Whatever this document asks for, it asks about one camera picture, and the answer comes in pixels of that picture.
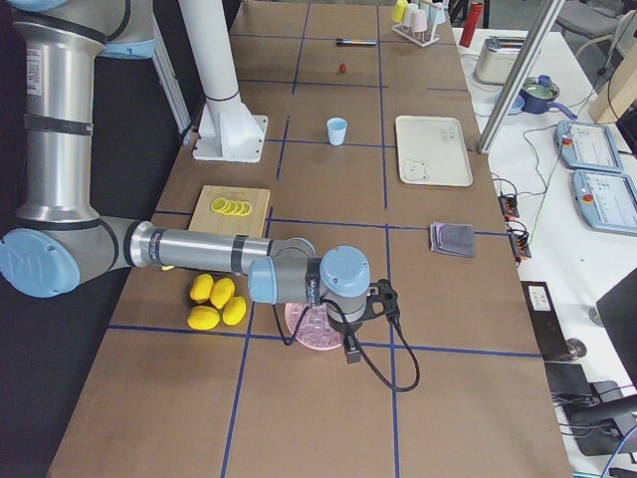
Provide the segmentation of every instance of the saucepan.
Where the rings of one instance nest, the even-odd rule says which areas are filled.
[[[522,85],[520,95],[525,99],[523,112],[539,115],[548,112],[551,108],[557,108],[571,120],[577,120],[574,112],[554,101],[559,96],[559,88],[548,75],[528,78]]]

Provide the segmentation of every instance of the wooden cutting board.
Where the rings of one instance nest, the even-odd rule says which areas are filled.
[[[248,201],[252,204],[252,211],[245,217],[227,216],[212,212],[210,205],[212,201],[219,197],[230,200]],[[203,186],[188,230],[214,234],[245,234],[250,237],[261,237],[268,212],[269,201],[270,189]]]

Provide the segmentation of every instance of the small red object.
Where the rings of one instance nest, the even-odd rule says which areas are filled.
[[[469,7],[469,14],[467,15],[467,21],[465,22],[465,28],[462,31],[462,37],[458,42],[463,47],[469,48],[471,40],[474,38],[476,27],[478,26],[478,20],[482,16],[483,4],[478,2],[472,2]]]

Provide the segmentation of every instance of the toaster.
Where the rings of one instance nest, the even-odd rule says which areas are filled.
[[[522,37],[487,37],[476,64],[478,81],[503,85],[524,43]]]

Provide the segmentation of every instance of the pink plate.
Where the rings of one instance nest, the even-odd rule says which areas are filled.
[[[308,304],[286,304],[286,324],[293,334],[299,317]],[[297,340],[315,351],[331,351],[340,346],[340,334],[329,326],[325,304],[309,309],[303,317]]]

